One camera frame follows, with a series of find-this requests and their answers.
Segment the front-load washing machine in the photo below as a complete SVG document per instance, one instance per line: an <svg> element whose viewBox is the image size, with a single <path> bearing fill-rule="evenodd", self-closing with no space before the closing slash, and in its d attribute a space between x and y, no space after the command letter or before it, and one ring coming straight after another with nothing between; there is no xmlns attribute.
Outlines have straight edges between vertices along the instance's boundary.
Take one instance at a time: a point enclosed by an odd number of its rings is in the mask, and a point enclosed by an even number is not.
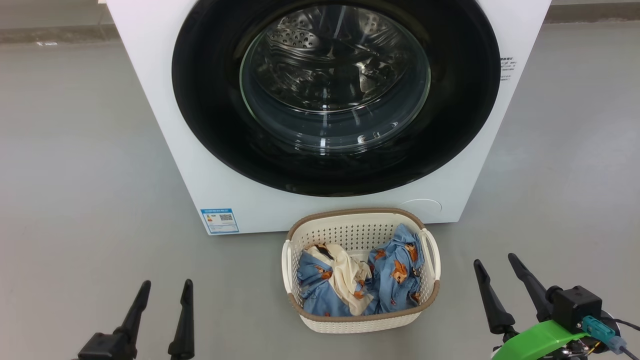
<svg viewBox="0 0 640 360"><path fill-rule="evenodd" d="M455 222L550 0L108 0L209 234Z"/></svg>

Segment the gray floor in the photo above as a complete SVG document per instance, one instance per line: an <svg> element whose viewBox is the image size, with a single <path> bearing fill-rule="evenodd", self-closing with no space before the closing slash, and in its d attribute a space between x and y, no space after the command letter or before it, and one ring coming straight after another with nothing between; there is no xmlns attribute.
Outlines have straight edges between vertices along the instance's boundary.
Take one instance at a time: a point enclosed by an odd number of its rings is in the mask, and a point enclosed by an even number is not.
<svg viewBox="0 0 640 360"><path fill-rule="evenodd" d="M516 252L640 322L640 24L545 26L461 221L429 228L442 288L410 326L327 336L287 302L283 234L205 234L121 45L0 49L0 348L70 359L153 282L138 359L168 359L183 281L198 359L485 359L472 269L535 323ZM640 333L624 336L640 353ZM613 356L600 356L612 359Z"/></svg>

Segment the basket handle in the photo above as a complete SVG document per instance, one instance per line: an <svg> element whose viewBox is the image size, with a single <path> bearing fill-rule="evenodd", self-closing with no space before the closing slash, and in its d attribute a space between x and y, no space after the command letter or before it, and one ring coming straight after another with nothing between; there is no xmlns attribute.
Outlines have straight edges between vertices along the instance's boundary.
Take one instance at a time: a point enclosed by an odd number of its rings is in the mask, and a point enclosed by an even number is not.
<svg viewBox="0 0 640 360"><path fill-rule="evenodd" d="M435 272L435 279L440 280L440 251L438 250L438 244L436 244L436 240L433 238L433 235L427 230L422 229L427 241L429 242L429 247L433 253L433 270Z"/></svg>
<svg viewBox="0 0 640 360"><path fill-rule="evenodd" d="M284 288L287 293L291 293L291 248L289 246L291 240L286 240L282 245L282 281L284 282Z"/></svg>

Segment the washing machine door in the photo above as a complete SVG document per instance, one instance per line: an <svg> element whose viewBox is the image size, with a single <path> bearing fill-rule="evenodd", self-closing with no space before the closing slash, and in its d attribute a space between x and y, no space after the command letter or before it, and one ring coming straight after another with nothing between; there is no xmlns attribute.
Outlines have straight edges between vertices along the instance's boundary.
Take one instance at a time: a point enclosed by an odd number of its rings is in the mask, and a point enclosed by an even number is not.
<svg viewBox="0 0 640 360"><path fill-rule="evenodd" d="M473 0L200 0L173 87L196 137L293 193L376 193L426 176L482 128L500 56Z"/></svg>

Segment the cable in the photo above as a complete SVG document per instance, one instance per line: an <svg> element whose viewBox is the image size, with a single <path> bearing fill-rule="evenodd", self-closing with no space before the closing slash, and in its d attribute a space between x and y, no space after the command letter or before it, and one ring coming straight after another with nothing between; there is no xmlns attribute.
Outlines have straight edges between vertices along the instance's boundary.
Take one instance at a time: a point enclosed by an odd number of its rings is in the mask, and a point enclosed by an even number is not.
<svg viewBox="0 0 640 360"><path fill-rule="evenodd" d="M589 350L589 352L587 353L587 356L591 355L592 352L594 352L596 350L596 347L598 347L598 345L600 345L601 341L598 341L596 343L596 345L593 345L593 348L591 348L591 350Z"/></svg>
<svg viewBox="0 0 640 360"><path fill-rule="evenodd" d="M632 324L630 322L626 322L626 321L620 320L620 319L613 319L613 321L618 322L618 323L623 323L623 324L625 324L626 326L628 326L628 327L630 327L632 329L640 331L640 326L634 325L634 324Z"/></svg>
<svg viewBox="0 0 640 360"><path fill-rule="evenodd" d="M634 354L631 354L631 351L627 350L627 348L625 347L620 347L620 350L622 350L622 352L624 352L627 356L629 356L630 358L632 358L633 360L640 360L638 359Z"/></svg>

